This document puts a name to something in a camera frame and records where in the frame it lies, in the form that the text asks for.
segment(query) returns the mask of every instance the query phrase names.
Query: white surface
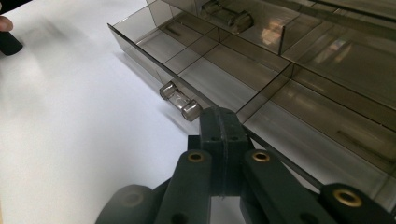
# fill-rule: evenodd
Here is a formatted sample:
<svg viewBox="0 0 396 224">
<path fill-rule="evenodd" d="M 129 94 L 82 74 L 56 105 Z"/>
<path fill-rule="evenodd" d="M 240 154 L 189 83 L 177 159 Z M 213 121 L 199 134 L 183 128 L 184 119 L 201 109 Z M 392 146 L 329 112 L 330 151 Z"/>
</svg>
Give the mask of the white surface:
<svg viewBox="0 0 396 224">
<path fill-rule="evenodd" d="M 106 26 L 145 4 L 34 0 L 7 14 L 24 48 L 0 54 L 4 224 L 93 223 L 115 190 L 173 173 L 198 123 L 159 97 Z"/>
</svg>

